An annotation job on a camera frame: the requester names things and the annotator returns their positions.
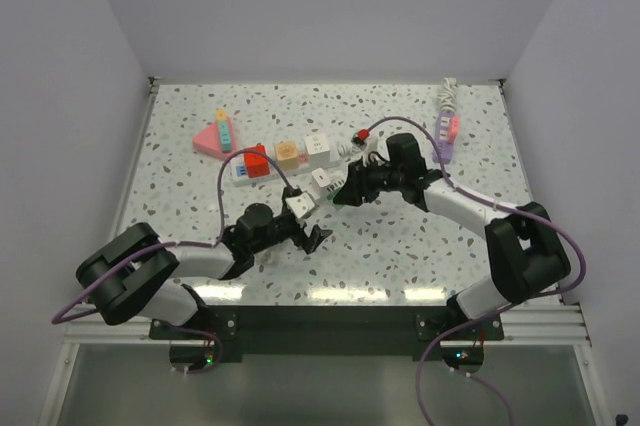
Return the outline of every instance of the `pink block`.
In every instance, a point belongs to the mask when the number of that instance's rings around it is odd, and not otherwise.
[[[453,118],[451,118],[451,121],[449,121],[449,137],[447,138],[447,141],[449,141],[451,144],[453,144],[453,142],[456,140],[459,129],[460,120],[457,116],[454,116]]]
[[[233,132],[233,126],[231,126],[231,119],[227,118],[227,121],[229,122],[229,131],[231,132],[231,152],[222,152],[220,136],[218,135],[218,123],[216,121],[193,137],[193,149],[218,158],[221,161],[227,159],[227,156],[231,153],[236,152],[238,148],[236,146],[236,136]]]

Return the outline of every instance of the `pink triangle block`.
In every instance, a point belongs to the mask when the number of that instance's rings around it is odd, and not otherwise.
[[[221,161],[227,159],[227,156],[238,150],[236,146],[236,136],[231,126],[231,119],[227,118],[227,121],[229,122],[229,131],[231,132],[231,152],[223,153],[220,148],[220,136],[218,135],[218,123],[216,121],[193,137],[193,148],[196,151],[208,154]]]

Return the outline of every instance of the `speckled white tabletop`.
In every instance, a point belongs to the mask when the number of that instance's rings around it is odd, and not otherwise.
[[[145,134],[123,227],[149,222],[163,238],[211,241],[219,231],[215,181],[220,161],[197,153],[192,137],[225,108],[239,147],[273,144],[326,132],[348,143],[355,130],[385,115],[403,115],[433,129],[437,85],[163,85]],[[515,142],[497,86],[460,86],[461,127],[449,166],[453,177],[479,192],[529,201]],[[381,142],[411,131],[431,164],[427,140],[404,123],[375,131]],[[309,175],[293,178],[305,189]],[[223,182],[233,223],[253,202],[281,208],[283,184],[235,187]],[[375,204],[335,211],[325,204],[309,221],[334,234],[312,255],[291,242],[261,255],[234,281],[187,280],[211,304],[442,305],[489,274],[484,241],[457,224],[383,193]],[[555,298],[545,298],[557,304]]]

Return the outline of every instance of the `orange block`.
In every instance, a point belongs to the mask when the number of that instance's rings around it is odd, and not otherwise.
[[[258,144],[251,149],[266,154],[262,144]],[[269,161],[257,154],[244,153],[244,166],[247,168],[247,175],[250,178],[259,178],[269,174]]]

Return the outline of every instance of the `power strip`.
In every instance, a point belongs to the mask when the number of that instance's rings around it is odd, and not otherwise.
[[[266,154],[270,158],[276,157],[274,148],[266,148]],[[321,158],[317,161],[318,164],[311,165],[309,163],[309,155],[305,153],[299,153],[300,166],[296,169],[284,170],[285,176],[297,176],[299,174],[310,173],[316,168],[334,168],[342,164],[342,157],[338,154],[338,148],[335,144],[329,145],[328,157]],[[257,178],[250,178],[247,174],[247,168],[244,164],[244,158],[242,156],[236,156],[229,163],[229,169],[231,169],[231,179],[235,186],[245,186],[247,184],[262,183],[264,181],[271,181],[273,179],[280,179],[280,175],[273,168],[269,168],[269,174],[266,176],[258,176]]]
[[[454,113],[443,111],[436,119],[435,140],[444,164],[449,164],[453,158],[453,143],[449,142],[449,125],[454,117]],[[438,161],[438,155],[435,151],[433,152],[433,160]]]

